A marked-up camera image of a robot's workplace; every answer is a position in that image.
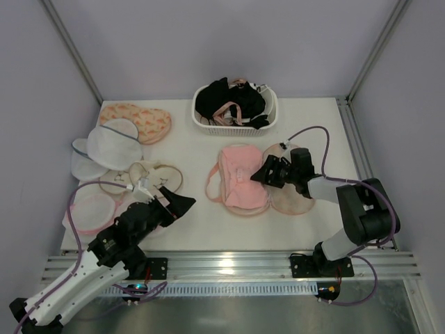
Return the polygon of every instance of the pile of clothes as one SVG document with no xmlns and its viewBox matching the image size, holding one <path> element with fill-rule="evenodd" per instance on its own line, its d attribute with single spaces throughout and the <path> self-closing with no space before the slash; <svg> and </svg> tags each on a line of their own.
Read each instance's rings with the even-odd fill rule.
<svg viewBox="0 0 445 334">
<path fill-rule="evenodd" d="M 212 82 L 196 98 L 195 110 L 209 124 L 254 127 L 269 125 L 266 101 L 256 88 L 244 79 L 231 83 L 227 78 Z"/>
</svg>

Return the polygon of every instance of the white laundry basket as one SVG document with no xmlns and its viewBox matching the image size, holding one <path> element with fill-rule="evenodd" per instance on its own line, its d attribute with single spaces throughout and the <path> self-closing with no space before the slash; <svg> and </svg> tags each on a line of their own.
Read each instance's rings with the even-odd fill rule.
<svg viewBox="0 0 445 334">
<path fill-rule="evenodd" d="M 268 115 L 269 125 L 262 127 L 260 129 L 255 129 L 254 127 L 223 127 L 219 125 L 210 125 L 209 121 L 206 118 L 203 118 L 196 110 L 196 97 L 200 93 L 201 90 L 206 88 L 207 86 L 203 86 L 198 89 L 193 96 L 192 103 L 192 119 L 193 122 L 198 126 L 198 128 L 204 132 L 205 134 L 210 134 L 214 136 L 263 136 L 266 134 L 269 129 L 271 129 L 278 121 L 278 99 L 275 92 L 269 87 L 261 94 L 261 96 L 266 101 L 266 109 L 268 110 L 270 106 L 272 106 L 272 110 Z"/>
</svg>

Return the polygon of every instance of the robotic arm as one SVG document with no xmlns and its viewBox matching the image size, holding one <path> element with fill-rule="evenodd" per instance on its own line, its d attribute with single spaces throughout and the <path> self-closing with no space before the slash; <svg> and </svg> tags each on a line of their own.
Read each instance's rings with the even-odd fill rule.
<svg viewBox="0 0 445 334">
<path fill-rule="evenodd" d="M 195 204 L 195 199 L 176 195 L 162 186 L 159 191 L 168 201 L 163 206 L 147 190 L 146 181 L 141 179 L 133 190 L 140 202 L 131 204 L 112 226 L 96 236 L 82 253 L 80 263 L 73 264 L 34 297 L 15 299 L 10 304 L 17 321 L 32 312 L 22 324 L 24 334 L 61 333 L 63 326 L 104 289 L 126 278 L 143 277 L 149 264 L 138 244 L 158 226 L 174 223 Z M 78 269 L 73 275 L 75 266 Z M 66 283 L 58 288 L 64 280 Z M 48 293 L 44 302 L 35 307 Z"/>
<path fill-rule="evenodd" d="M 269 155 L 251 180 L 277 188 L 282 188 L 286 183 L 293 184 L 296 191 L 306 198 L 327 200 L 339 205 L 343 228 L 333 237 L 317 244 L 312 257 L 319 275 L 332 277 L 349 255 L 363 249 L 371 240 L 384 239 L 391 233 L 393 221 L 389 208 L 369 189 L 375 189 L 390 202 L 382 184 L 375 178 L 357 184 L 329 180 L 315 173 L 307 148 L 295 148 L 290 155 L 290 161 L 285 157 Z M 399 230 L 400 221 L 396 215 L 395 233 Z"/>
</svg>

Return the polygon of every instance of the basket rim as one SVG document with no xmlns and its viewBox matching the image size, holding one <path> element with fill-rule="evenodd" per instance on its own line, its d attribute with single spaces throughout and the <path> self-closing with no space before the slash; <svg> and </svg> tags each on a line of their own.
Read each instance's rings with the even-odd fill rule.
<svg viewBox="0 0 445 334">
<path fill-rule="evenodd" d="M 209 85 L 205 85 L 205 86 L 203 86 L 201 88 L 198 88 L 198 90 L 195 92 L 195 94 L 193 96 L 193 101 L 192 101 L 192 119 L 193 119 L 193 122 L 198 127 L 202 127 L 202 128 L 205 128 L 205 129 L 246 129 L 246 130 L 247 129 L 253 129 L 253 130 L 256 130 L 256 131 L 261 131 L 261 130 L 270 129 L 278 121 L 278 97 L 275 94 L 275 91 L 273 91 L 272 88 L 269 87 L 269 90 L 272 93 L 272 97 L 273 97 L 273 100 L 275 102 L 275 119 L 269 125 L 266 125 L 265 127 L 260 127 L 259 129 L 255 129 L 254 127 L 226 127 L 224 125 L 205 125 L 205 124 L 202 124 L 201 122 L 198 122 L 198 120 L 195 117 L 195 105 L 196 105 L 196 97 L 197 97 L 197 95 L 200 93 L 201 90 L 203 90 L 206 87 L 209 87 Z"/>
</svg>

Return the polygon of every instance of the white wall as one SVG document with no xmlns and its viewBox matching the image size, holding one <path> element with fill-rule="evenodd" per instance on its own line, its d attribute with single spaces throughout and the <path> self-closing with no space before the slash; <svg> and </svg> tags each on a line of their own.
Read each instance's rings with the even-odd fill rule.
<svg viewBox="0 0 445 334">
<path fill-rule="evenodd" d="M 0 328 L 8 305 L 37 292 L 61 240 L 70 143 L 86 136 L 99 106 L 38 1 L 0 2 Z"/>
<path fill-rule="evenodd" d="M 396 0 L 54 0 L 106 100 L 191 98 L 221 77 L 345 95 Z"/>
<path fill-rule="evenodd" d="M 445 2 L 413 1 L 353 105 L 444 320 Z"/>
</svg>

